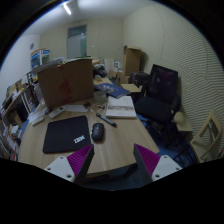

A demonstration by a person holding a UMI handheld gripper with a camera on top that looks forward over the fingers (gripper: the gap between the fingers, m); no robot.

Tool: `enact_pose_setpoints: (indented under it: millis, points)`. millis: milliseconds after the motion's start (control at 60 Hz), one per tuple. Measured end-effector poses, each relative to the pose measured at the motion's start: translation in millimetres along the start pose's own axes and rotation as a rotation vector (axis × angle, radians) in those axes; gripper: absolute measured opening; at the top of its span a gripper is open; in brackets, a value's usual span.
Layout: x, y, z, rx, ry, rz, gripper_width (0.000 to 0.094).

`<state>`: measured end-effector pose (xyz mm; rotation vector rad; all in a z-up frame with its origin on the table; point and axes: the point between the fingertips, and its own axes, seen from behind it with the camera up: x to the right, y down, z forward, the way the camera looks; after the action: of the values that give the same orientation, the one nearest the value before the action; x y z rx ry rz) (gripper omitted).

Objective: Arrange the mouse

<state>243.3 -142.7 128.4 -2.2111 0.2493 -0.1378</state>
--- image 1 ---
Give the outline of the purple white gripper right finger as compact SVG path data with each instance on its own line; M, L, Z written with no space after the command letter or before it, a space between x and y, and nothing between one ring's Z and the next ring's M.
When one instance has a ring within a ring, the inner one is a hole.
M152 181L181 170L181 167L168 155L159 156L141 145L134 145L133 154L138 166L144 169Z

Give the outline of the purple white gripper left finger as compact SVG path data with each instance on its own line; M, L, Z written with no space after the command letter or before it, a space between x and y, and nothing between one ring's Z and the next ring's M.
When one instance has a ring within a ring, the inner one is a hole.
M83 184L94 156L94 145L90 144L69 156L59 156L45 171L79 186Z

